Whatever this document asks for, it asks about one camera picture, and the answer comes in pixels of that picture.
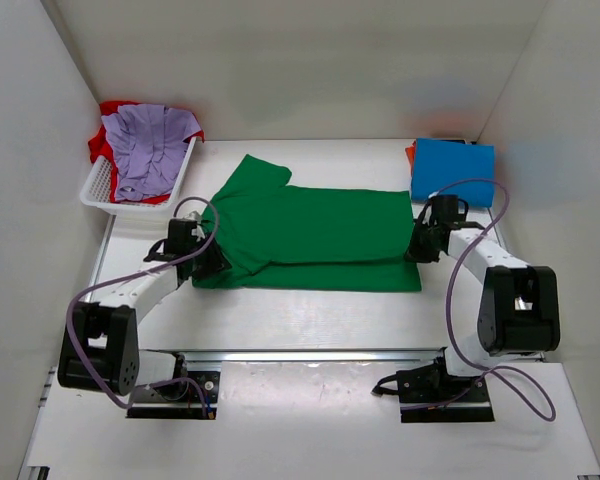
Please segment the green t shirt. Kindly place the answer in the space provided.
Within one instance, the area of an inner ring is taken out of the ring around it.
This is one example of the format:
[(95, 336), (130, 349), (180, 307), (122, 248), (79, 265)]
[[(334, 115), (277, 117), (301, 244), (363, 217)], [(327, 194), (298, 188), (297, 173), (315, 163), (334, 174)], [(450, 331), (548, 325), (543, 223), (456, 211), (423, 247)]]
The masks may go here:
[(204, 210), (229, 268), (199, 289), (372, 293), (421, 290), (404, 253), (413, 230), (406, 191), (295, 186), (290, 169), (245, 156)]

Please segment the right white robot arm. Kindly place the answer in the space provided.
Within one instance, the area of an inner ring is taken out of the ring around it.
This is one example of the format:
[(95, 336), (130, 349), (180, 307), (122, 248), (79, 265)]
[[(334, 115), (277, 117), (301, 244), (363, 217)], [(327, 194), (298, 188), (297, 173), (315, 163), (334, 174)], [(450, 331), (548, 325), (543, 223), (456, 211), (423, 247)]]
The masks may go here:
[[(428, 264), (444, 254), (456, 261), (445, 297), (450, 346), (428, 376), (429, 391), (451, 400), (464, 377), (477, 377), (505, 361), (551, 352), (561, 340), (557, 276), (532, 266), (488, 237), (488, 229), (469, 221), (468, 203), (456, 195), (430, 197), (414, 221), (406, 261)], [(451, 320), (452, 295), (460, 270), (482, 285), (476, 332), (457, 340)]]

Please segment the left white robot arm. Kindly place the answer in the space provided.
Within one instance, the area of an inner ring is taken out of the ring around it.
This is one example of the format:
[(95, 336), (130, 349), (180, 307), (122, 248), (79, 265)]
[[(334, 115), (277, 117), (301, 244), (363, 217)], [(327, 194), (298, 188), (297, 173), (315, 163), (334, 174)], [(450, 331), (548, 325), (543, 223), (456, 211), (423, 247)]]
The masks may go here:
[(68, 307), (57, 371), (61, 386), (102, 391), (119, 402), (138, 389), (177, 398), (193, 386), (180, 354), (142, 350), (138, 326), (167, 296), (191, 281), (231, 268), (209, 221), (173, 218), (167, 237), (143, 262), (147, 268), (95, 285), (111, 291), (95, 302), (80, 293)]

